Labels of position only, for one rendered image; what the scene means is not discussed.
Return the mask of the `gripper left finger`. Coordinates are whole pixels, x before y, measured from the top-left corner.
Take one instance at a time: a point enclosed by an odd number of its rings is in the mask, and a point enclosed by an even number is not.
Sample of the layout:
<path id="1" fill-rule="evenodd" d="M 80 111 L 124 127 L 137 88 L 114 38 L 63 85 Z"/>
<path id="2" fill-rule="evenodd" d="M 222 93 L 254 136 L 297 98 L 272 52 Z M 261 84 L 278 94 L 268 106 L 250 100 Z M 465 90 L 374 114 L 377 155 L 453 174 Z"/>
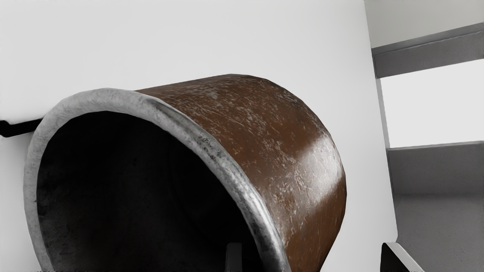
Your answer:
<path id="1" fill-rule="evenodd" d="M 225 272 L 243 272 L 242 243 L 228 243 L 225 251 Z"/>

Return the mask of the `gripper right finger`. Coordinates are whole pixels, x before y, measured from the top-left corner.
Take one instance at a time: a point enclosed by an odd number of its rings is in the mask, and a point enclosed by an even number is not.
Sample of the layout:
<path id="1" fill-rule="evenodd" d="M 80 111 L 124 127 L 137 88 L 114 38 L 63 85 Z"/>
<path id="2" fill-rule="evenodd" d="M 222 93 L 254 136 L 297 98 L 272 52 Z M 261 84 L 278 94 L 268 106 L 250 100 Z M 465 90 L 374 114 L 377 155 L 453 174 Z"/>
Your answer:
<path id="1" fill-rule="evenodd" d="M 399 243 L 382 243 L 381 272 L 425 272 Z"/>

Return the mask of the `brown mug with grey rim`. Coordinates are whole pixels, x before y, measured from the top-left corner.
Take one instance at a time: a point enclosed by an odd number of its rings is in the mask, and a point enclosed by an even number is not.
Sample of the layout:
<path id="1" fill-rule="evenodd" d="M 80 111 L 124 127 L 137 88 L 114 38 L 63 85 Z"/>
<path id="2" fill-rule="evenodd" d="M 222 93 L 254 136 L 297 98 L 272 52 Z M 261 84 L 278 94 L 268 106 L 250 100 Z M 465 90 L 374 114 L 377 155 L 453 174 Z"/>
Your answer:
<path id="1" fill-rule="evenodd" d="M 43 271 L 319 272 L 346 177 L 315 113 L 285 88 L 227 74 L 61 100 L 36 128 L 24 208 Z"/>

